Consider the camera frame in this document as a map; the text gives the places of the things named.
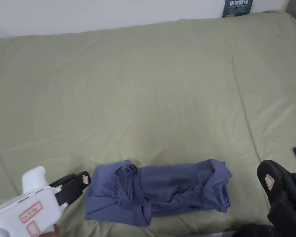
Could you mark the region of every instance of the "poster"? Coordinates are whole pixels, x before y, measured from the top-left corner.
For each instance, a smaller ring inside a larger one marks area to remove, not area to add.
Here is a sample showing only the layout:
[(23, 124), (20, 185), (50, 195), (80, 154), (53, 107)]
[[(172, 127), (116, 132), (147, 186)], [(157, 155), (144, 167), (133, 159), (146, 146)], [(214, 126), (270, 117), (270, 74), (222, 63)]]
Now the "poster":
[(253, 0), (226, 0), (223, 17), (247, 15)]

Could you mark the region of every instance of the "folded shirt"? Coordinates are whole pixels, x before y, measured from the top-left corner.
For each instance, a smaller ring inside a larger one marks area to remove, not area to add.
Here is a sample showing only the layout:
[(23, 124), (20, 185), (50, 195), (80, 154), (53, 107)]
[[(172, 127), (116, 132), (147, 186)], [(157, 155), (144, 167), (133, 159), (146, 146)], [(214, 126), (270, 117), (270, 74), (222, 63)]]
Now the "folded shirt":
[(86, 191), (85, 219), (148, 226), (153, 216), (227, 212), (230, 171), (215, 159), (138, 168), (130, 160), (98, 166)]

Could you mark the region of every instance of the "red label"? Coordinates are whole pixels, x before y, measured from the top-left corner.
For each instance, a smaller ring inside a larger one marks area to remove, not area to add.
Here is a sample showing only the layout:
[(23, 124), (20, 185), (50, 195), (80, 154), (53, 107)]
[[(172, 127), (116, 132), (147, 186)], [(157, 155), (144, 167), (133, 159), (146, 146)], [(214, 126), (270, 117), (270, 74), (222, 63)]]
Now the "red label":
[(31, 237), (37, 237), (41, 234), (39, 227), (37, 226), (36, 222), (31, 222), (27, 226), (27, 232), (30, 234)]
[(271, 191), (275, 180), (269, 174), (266, 174), (265, 182), (266, 182), (268, 189)]
[(27, 209), (25, 212), (20, 214), (19, 218), (22, 223), (27, 222), (29, 219), (31, 219), (34, 215), (39, 213), (43, 209), (43, 205), (41, 202), (35, 203), (32, 207)]

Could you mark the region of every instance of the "hand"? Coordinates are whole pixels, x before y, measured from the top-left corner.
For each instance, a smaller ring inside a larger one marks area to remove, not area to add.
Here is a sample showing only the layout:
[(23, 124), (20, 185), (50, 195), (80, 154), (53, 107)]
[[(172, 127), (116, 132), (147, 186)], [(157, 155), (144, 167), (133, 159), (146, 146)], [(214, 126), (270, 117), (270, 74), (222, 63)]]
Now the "hand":
[(42, 234), (39, 237), (57, 237), (59, 227), (58, 227), (58, 225), (54, 225), (54, 228), (55, 228), (55, 232), (49, 232), (49, 233), (46, 233), (46, 234)]

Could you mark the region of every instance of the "blue fabric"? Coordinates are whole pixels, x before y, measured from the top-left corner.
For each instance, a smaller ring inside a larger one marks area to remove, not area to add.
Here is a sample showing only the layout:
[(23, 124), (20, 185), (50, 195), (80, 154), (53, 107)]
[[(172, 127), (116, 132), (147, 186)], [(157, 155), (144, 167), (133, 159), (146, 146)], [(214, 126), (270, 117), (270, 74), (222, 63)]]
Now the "blue fabric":
[(231, 173), (218, 160), (138, 168), (130, 160), (98, 166), (86, 191), (85, 219), (148, 226), (153, 216), (227, 212)]

